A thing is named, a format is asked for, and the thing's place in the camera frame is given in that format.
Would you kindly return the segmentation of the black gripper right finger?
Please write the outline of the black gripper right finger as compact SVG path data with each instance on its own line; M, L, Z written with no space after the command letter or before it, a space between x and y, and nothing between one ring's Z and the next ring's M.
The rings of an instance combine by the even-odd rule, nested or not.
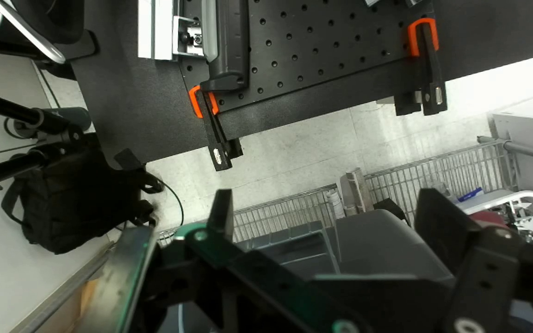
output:
M443 333L508 333L515 302L533 309L533 244L519 231L480 226L438 189L419 192L415 229L456 276Z

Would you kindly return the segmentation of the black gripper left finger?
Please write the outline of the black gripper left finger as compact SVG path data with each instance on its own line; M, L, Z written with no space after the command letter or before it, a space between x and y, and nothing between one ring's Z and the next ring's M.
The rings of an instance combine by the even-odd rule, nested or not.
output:
M204 228L164 250L160 303L195 302L223 333L367 333L330 292L232 242L234 191L219 189Z

